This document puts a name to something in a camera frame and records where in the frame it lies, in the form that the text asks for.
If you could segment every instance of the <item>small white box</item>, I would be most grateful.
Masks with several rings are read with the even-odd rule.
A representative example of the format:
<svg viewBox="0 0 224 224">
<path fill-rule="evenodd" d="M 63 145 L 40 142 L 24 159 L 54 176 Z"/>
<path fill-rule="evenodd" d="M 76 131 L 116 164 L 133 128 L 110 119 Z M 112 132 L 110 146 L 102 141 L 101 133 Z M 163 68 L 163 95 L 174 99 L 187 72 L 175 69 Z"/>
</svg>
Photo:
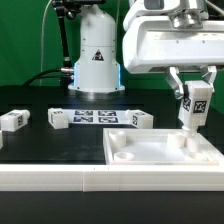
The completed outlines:
<svg viewBox="0 0 224 224">
<path fill-rule="evenodd" d="M 138 111 L 132 115 L 132 125 L 139 129 L 152 129 L 153 116 L 143 111 Z"/>
<path fill-rule="evenodd" d="M 1 130 L 14 132 L 28 123 L 28 110 L 12 110 L 1 116 Z"/>
<path fill-rule="evenodd" d="M 68 128 L 68 116 L 61 108 L 48 110 L 48 122 L 54 129 Z"/>
</svg>

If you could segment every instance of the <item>white robot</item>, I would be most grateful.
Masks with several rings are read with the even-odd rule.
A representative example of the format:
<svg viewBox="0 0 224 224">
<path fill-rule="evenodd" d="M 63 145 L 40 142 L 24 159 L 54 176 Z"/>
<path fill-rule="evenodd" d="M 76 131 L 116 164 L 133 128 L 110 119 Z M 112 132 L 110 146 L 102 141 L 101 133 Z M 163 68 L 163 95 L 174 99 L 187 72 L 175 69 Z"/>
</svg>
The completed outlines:
<svg viewBox="0 0 224 224">
<path fill-rule="evenodd" d="M 102 98 L 124 91 L 116 61 L 114 19 L 97 5 L 81 8 L 81 54 L 74 66 L 69 89 L 88 98 Z"/>
<path fill-rule="evenodd" d="M 205 125 L 217 67 L 224 64 L 224 22 L 208 21 L 204 0 L 129 0 L 124 20 L 124 66 L 130 73 L 164 72 L 182 99 L 183 134 L 193 137 Z M 201 72 L 187 81 L 179 72 Z"/>
<path fill-rule="evenodd" d="M 69 85 L 71 95 L 84 98 L 110 98 L 124 93 L 120 83 L 120 65 L 116 61 L 116 24 L 114 19 L 100 10 L 97 4 L 105 0 L 54 0 L 61 28 L 64 53 L 62 72 L 73 73 L 74 82 Z M 81 16 L 81 53 L 71 69 L 63 17 Z"/>
</svg>

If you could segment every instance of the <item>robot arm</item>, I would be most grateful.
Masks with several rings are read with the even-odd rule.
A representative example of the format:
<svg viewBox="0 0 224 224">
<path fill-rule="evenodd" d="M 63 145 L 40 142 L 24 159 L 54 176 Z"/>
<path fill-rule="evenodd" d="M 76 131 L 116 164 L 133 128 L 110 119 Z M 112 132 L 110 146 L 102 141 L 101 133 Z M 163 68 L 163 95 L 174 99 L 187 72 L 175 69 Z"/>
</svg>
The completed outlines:
<svg viewBox="0 0 224 224">
<path fill-rule="evenodd" d="M 192 137 L 205 124 L 216 66 L 224 62 L 224 22 L 207 20 L 205 0 L 130 0 L 130 6 L 124 20 L 124 66 L 135 74 L 165 73 L 182 99 L 183 133 Z M 200 72 L 203 81 L 183 85 L 182 71 Z"/>
</svg>

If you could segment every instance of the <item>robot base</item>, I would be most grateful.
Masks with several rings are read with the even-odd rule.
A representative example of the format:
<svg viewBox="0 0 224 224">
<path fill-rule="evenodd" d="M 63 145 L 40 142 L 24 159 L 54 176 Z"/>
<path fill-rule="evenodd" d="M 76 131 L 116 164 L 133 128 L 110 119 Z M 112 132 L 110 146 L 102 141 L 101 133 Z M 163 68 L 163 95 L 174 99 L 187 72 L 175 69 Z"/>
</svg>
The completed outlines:
<svg viewBox="0 0 224 224">
<path fill-rule="evenodd" d="M 119 90 L 113 91 L 113 92 L 85 92 L 85 91 L 80 91 L 76 89 L 68 89 L 68 95 L 70 96 L 76 96 L 80 98 L 85 98 L 85 99 L 113 99 L 116 97 L 124 96 L 125 95 L 125 88 L 121 87 Z"/>
</svg>

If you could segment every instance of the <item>warning label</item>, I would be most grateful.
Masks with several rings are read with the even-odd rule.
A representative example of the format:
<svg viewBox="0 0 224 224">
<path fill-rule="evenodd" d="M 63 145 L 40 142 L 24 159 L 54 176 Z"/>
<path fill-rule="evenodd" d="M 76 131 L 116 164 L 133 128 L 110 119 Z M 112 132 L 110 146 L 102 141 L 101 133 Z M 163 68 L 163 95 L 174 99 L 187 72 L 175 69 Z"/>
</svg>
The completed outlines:
<svg viewBox="0 0 224 224">
<path fill-rule="evenodd" d="M 103 56 L 102 56 L 100 50 L 98 50 L 98 51 L 96 52 L 96 54 L 94 55 L 94 57 L 93 57 L 92 60 L 93 60 L 93 61 L 104 61 L 104 58 L 103 58 Z"/>
</svg>

